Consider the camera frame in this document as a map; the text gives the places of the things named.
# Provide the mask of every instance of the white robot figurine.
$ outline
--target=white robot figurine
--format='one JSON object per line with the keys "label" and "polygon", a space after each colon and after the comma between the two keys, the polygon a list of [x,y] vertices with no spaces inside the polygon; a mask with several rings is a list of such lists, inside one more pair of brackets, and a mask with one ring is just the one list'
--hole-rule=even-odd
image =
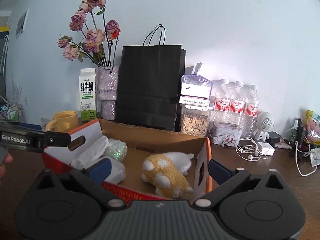
{"label": "white robot figurine", "polygon": [[256,121],[257,130],[253,132],[256,140],[265,142],[266,139],[269,139],[270,136],[268,132],[270,132],[274,125],[273,116],[270,113],[261,112],[258,114]]}

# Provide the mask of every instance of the bag handle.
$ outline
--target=bag handle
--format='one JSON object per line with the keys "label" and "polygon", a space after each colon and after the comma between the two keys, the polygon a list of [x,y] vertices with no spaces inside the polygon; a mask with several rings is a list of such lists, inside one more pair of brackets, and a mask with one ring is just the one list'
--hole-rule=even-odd
{"label": "bag handle", "polygon": [[144,44],[146,43],[147,38],[148,38],[148,37],[151,35],[151,33],[153,32],[153,34],[152,34],[152,36],[151,36],[151,38],[150,38],[150,41],[149,41],[148,46],[150,45],[153,35],[156,33],[157,29],[159,29],[159,28],[161,28],[159,45],[160,45],[161,39],[162,39],[162,31],[163,31],[162,29],[164,29],[164,40],[163,40],[163,44],[162,44],[162,45],[164,45],[165,36],[166,36],[165,27],[164,27],[162,24],[158,24],[158,25],[148,34],[148,36],[145,38],[145,40],[144,40],[144,42],[143,42],[143,46],[144,46]]}

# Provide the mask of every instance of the silver bolt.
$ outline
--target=silver bolt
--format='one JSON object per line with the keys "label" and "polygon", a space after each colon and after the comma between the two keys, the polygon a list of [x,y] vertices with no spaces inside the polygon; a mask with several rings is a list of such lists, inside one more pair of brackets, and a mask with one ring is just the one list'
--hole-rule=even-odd
{"label": "silver bolt", "polygon": [[198,206],[198,207],[208,207],[211,205],[211,201],[209,199],[205,199],[205,198],[200,198],[198,199],[195,204]]}
{"label": "silver bolt", "polygon": [[108,202],[110,207],[122,207],[124,205],[124,201],[119,198],[111,199]]}

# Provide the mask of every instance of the milk carton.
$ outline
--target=milk carton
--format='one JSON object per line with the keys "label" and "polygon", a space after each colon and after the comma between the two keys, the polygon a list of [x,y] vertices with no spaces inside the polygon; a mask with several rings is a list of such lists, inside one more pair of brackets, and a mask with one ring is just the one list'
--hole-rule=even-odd
{"label": "milk carton", "polygon": [[82,68],[79,76],[81,120],[97,118],[96,110],[96,69]]}

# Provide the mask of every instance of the vase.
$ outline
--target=vase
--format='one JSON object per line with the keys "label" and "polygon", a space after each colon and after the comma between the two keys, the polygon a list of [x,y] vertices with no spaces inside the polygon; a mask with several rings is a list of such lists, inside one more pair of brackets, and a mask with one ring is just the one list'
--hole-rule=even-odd
{"label": "vase", "polygon": [[97,98],[104,101],[117,100],[118,73],[119,67],[98,67]]}
{"label": "vase", "polygon": [[105,120],[116,119],[116,101],[115,100],[101,101],[101,117]]}

